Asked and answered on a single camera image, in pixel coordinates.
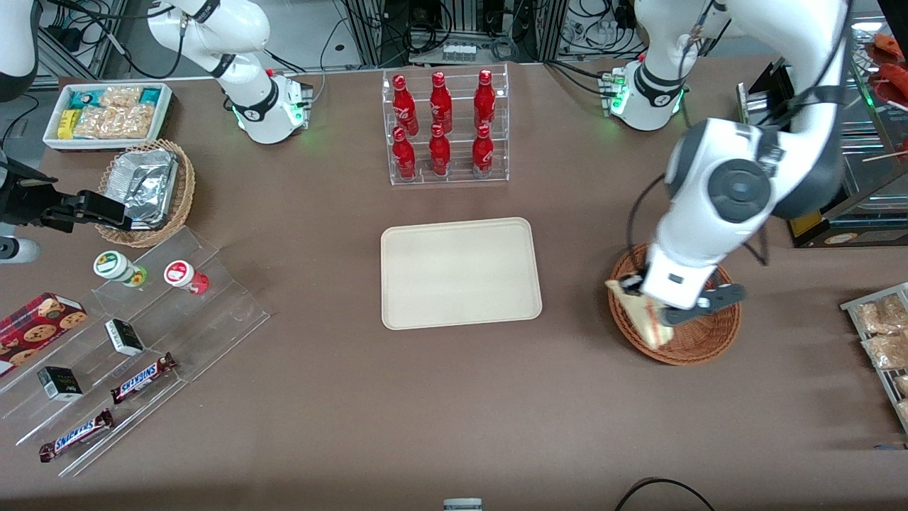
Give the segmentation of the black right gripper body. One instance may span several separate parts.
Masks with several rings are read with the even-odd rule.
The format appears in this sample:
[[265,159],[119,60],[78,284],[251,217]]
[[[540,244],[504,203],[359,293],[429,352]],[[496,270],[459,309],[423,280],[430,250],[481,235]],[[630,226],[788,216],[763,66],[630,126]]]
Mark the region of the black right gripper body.
[[1,222],[14,226],[52,226],[50,209],[59,204],[56,177],[21,164],[16,160],[2,163]]

